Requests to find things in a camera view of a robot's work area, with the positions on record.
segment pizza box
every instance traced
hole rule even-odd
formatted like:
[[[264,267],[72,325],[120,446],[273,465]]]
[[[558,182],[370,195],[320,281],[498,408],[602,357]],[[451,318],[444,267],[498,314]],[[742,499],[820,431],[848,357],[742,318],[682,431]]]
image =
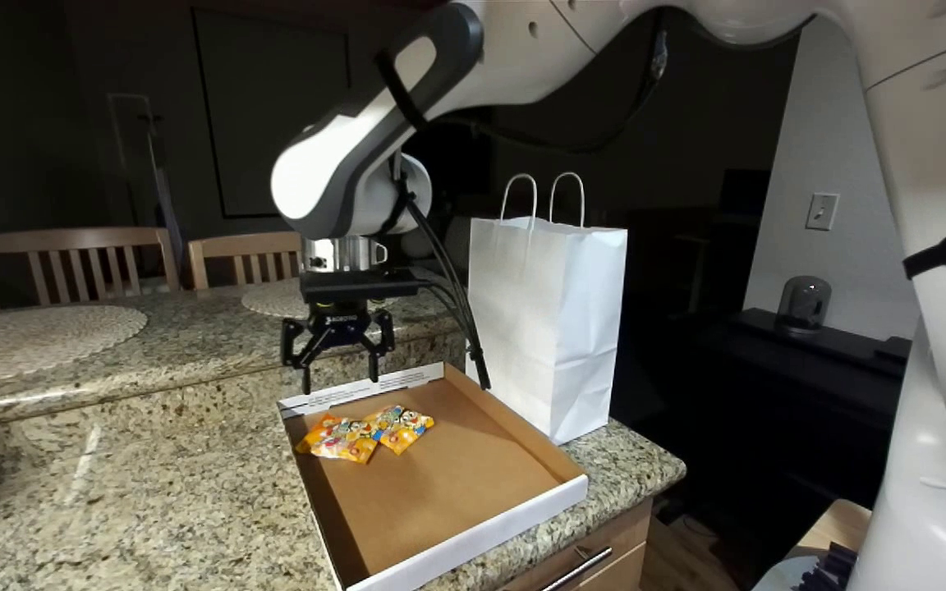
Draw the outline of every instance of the pizza box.
[[[318,414],[404,402],[437,427],[370,461],[296,452],[340,586],[419,586],[589,494],[589,475],[463,372],[428,363],[283,401],[292,443]]]

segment drawer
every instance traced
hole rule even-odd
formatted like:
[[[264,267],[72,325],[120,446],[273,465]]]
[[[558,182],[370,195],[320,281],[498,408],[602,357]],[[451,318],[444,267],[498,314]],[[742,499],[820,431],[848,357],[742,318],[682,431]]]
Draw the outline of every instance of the drawer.
[[[580,542],[548,553],[502,591],[538,586],[590,586],[625,591],[641,586],[644,542],[649,524],[649,499],[621,513]]]

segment black cable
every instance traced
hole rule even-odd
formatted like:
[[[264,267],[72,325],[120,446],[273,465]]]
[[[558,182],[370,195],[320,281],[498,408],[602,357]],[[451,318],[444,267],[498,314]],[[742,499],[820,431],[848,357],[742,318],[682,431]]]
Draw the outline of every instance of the black cable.
[[[625,114],[625,120],[618,120],[604,139],[590,142],[590,143],[551,143],[551,142],[536,142],[528,133],[520,133],[520,132],[502,132],[495,124],[485,124],[485,120],[476,120],[476,118],[463,118],[463,114],[444,114],[437,118],[440,124],[463,124],[469,128],[473,133],[485,133],[498,143],[511,143],[511,148],[523,148],[523,149],[543,149],[543,155],[604,155],[628,128],[630,120],[644,112],[648,97],[654,96],[656,83],[663,79],[663,68],[665,63],[660,59],[668,56],[665,49],[665,29],[660,25],[660,20],[654,20],[649,25],[649,56],[648,56],[648,64],[641,72],[641,83],[638,83],[638,93],[632,93],[632,102]]]
[[[458,293],[463,293],[463,281],[458,281],[458,272],[452,269],[451,253],[444,250],[440,235],[433,232],[430,218],[416,210],[416,202],[409,201],[409,193],[408,193],[404,201],[408,201],[408,213],[412,216],[412,223],[419,227],[419,232],[428,235],[433,260],[437,260],[440,269],[447,272],[447,281],[451,281],[452,295],[458,295]],[[469,357],[473,357],[473,363],[476,363],[478,386],[490,391],[490,386],[491,386],[491,376],[490,376],[485,361],[481,361],[478,332],[476,332],[476,318],[473,318],[469,297],[458,295],[458,306],[463,306],[463,310],[466,310],[466,318],[469,318],[466,338],[469,338]]]
[[[412,269],[412,267],[409,267],[409,276],[412,276],[419,284],[430,284],[430,290],[437,290],[440,295],[447,295],[444,306],[455,314],[455,321],[458,321],[463,328],[473,325],[473,314],[466,314],[466,297],[463,297],[463,293],[452,293],[452,284],[451,284],[444,276],[428,272],[428,269]]]
[[[385,88],[395,96],[397,108],[404,112],[404,118],[409,120],[409,128],[428,128],[428,114],[412,106],[397,64],[389,52],[374,52],[374,64],[377,75],[385,83]]]

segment paper bag handle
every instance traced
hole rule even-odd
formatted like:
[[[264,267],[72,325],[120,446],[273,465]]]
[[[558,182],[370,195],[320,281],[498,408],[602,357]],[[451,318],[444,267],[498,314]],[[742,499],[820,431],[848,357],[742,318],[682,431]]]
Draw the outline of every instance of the paper bag handle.
[[[538,179],[533,175],[511,175],[502,187],[502,205],[498,205],[498,218],[504,216],[504,202],[508,202],[508,187],[516,179],[528,179],[533,182],[533,216],[538,216]]]
[[[558,182],[571,176],[578,182],[578,227],[583,227],[583,179],[578,176],[578,170],[560,170],[558,176],[551,176],[548,182],[548,218],[551,218],[551,205],[556,205],[556,195],[558,195]]]

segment wall outlet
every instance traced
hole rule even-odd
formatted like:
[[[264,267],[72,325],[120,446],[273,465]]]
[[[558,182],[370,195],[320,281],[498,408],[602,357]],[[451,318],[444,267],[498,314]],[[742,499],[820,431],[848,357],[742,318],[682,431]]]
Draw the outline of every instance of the wall outlet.
[[[831,232],[837,218],[841,193],[813,190],[808,201],[803,229]]]

